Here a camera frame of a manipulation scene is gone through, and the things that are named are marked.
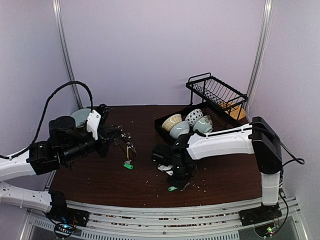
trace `dish rack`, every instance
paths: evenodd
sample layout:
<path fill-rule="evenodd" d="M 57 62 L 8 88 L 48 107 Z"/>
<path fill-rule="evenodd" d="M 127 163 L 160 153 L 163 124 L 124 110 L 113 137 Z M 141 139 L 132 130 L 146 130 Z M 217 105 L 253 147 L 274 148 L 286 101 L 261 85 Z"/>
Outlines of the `dish rack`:
<path fill-rule="evenodd" d="M 190 104 L 178 112 L 154 121 L 155 130 L 168 144 L 173 144 L 176 140 L 170 137 L 169 132 L 162 129 L 162 124 L 174 114 L 181 114 L 182 119 L 185 119 L 192 110 L 201 109 L 203 115 L 210 115 L 213 132 L 241 125 L 239 119 L 244 117 L 243 106 L 248 101 L 246 94 L 212 76 L 210 72 L 190 77 L 185 86 L 191 90 Z M 194 93 L 202 98 L 200 104 L 193 104 Z"/>

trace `wooden table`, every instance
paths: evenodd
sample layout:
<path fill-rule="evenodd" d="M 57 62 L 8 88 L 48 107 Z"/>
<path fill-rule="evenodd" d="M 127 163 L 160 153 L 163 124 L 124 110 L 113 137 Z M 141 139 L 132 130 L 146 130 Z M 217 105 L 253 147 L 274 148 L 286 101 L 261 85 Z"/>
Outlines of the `wooden table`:
<path fill-rule="evenodd" d="M 119 207 L 186 207 L 255 199 L 262 196 L 261 177 L 254 154 L 233 154 L 197 161 L 197 175 L 184 191 L 169 192 L 167 175 L 151 161 L 155 144 L 164 143 L 154 120 L 183 106 L 115 106 L 107 124 L 123 125 L 131 133 L 138 158 L 134 169 L 123 167 L 126 155 L 110 148 L 106 158 L 93 153 L 75 163 L 74 171 L 56 172 L 51 190 L 67 200 Z"/>

